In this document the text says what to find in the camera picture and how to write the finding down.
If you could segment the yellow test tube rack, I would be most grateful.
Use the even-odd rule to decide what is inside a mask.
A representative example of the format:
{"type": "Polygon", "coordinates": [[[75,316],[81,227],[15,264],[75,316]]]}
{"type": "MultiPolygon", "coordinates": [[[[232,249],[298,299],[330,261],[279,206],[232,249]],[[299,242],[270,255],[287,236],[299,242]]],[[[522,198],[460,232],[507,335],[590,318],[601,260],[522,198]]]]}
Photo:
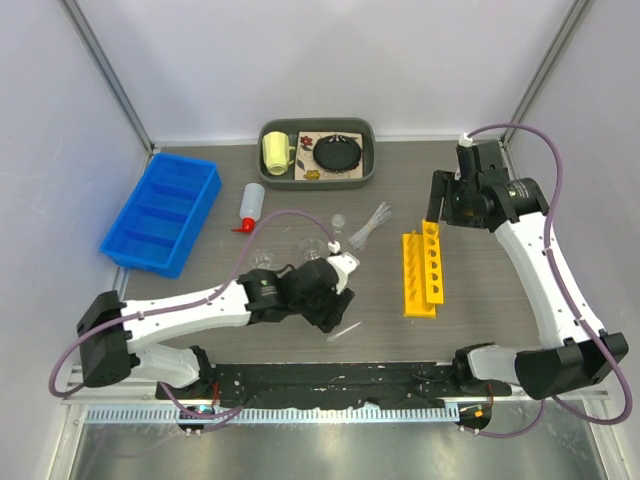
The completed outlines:
{"type": "Polygon", "coordinates": [[[403,312],[405,317],[435,318],[445,303],[440,242],[419,231],[402,235],[403,312]]]}

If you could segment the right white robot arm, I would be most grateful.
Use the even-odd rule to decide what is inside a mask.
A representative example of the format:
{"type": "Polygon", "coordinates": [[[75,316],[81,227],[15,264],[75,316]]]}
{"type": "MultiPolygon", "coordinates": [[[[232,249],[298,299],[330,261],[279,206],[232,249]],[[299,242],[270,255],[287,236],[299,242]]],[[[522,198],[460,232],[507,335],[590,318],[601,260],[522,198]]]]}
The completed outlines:
{"type": "Polygon", "coordinates": [[[515,351],[493,343],[456,351],[451,380],[472,395],[487,381],[520,386],[536,400],[591,387],[629,351],[621,333],[609,333],[587,306],[559,248],[544,230],[549,204],[531,178],[513,179],[497,141],[462,138],[456,171],[432,176],[427,220],[487,230],[507,253],[533,310],[540,348],[515,351]]]}

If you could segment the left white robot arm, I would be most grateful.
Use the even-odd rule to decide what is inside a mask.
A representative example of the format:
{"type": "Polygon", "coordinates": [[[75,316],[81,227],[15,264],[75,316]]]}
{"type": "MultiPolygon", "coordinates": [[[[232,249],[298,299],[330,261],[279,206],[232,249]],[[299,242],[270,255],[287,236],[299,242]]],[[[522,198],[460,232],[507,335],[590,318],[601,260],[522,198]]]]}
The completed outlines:
{"type": "Polygon", "coordinates": [[[213,375],[203,350],[166,341],[214,328],[277,323],[300,315],[324,333],[340,324],[354,293],[358,260],[348,253],[308,261],[286,273],[254,269],[226,286],[149,301],[98,295],[77,324],[83,383],[100,388],[133,376],[205,397],[213,375]]]}

